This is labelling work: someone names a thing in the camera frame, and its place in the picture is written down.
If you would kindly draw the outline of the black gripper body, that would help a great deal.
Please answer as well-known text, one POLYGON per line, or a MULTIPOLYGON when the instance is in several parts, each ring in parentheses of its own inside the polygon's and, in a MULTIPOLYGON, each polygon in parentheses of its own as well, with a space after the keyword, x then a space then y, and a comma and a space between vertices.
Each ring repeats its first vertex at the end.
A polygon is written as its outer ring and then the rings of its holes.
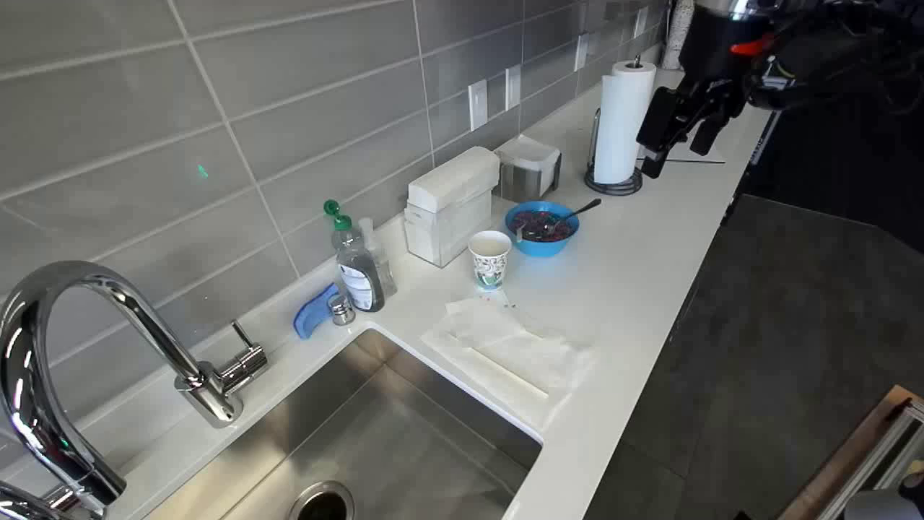
POLYGON ((658 179, 678 142, 706 156, 742 106, 745 91, 733 78, 681 78, 675 88, 658 86, 635 135, 645 148, 641 171, 658 179))

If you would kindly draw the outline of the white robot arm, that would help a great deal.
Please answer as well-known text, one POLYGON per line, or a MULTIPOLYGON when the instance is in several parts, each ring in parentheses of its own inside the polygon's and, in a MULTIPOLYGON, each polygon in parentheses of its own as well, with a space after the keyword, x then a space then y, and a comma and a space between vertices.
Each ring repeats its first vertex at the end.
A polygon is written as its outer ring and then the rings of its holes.
POLYGON ((693 0, 675 86, 649 99, 641 171, 678 142, 706 156, 745 103, 795 110, 899 80, 921 62, 921 0, 693 0))

